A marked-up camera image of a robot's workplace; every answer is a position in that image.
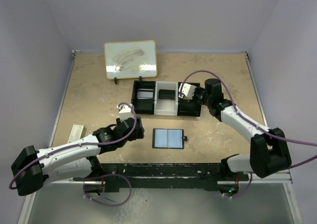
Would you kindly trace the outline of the black white card sorting tray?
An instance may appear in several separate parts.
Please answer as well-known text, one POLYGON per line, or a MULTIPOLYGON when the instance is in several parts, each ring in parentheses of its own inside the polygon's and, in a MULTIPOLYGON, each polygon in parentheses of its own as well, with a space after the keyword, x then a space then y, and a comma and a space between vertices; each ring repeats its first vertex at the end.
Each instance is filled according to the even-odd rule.
POLYGON ((137 114, 199 117, 201 105, 178 97, 181 82, 137 81, 131 104, 137 114))

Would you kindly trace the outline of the black leather card holder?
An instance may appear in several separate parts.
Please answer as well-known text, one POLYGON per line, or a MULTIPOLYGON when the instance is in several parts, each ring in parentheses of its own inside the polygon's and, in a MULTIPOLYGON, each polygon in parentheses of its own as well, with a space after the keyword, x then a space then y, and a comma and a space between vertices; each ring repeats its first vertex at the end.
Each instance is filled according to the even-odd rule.
POLYGON ((184 149, 188 141, 183 129, 154 128, 152 148, 155 149, 184 149))

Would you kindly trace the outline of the white board with yellow rim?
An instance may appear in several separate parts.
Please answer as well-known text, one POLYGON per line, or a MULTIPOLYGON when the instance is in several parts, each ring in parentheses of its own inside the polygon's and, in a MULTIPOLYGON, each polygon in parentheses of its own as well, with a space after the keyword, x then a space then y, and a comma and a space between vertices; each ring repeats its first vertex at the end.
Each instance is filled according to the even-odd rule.
POLYGON ((104 60, 109 80, 153 78, 158 74, 154 40, 107 42, 104 60))

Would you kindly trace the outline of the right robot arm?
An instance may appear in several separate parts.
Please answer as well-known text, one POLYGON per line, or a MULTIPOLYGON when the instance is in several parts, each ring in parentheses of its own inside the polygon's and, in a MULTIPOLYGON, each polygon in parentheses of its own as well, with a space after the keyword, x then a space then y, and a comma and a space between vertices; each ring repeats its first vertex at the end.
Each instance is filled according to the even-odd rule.
POLYGON ((233 155, 221 160, 221 176, 232 180, 238 172, 252 172, 264 178, 292 165, 284 132, 270 129, 247 115, 228 99, 225 99, 218 79, 207 79, 203 88, 190 85, 181 89, 190 100, 208 108, 209 113, 233 128, 250 143, 248 155, 233 155))

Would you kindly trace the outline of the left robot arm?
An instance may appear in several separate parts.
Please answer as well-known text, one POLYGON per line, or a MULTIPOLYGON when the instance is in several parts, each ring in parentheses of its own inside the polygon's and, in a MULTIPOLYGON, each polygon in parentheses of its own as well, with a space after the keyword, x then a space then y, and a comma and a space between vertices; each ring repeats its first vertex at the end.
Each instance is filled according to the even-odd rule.
POLYGON ((25 147, 11 165, 13 181, 11 190, 27 196, 45 184, 68 178, 97 180, 102 175, 97 156, 121 148, 128 141, 144 138, 142 120, 128 118, 116 124, 99 128, 80 140, 55 148, 35 149, 25 147))

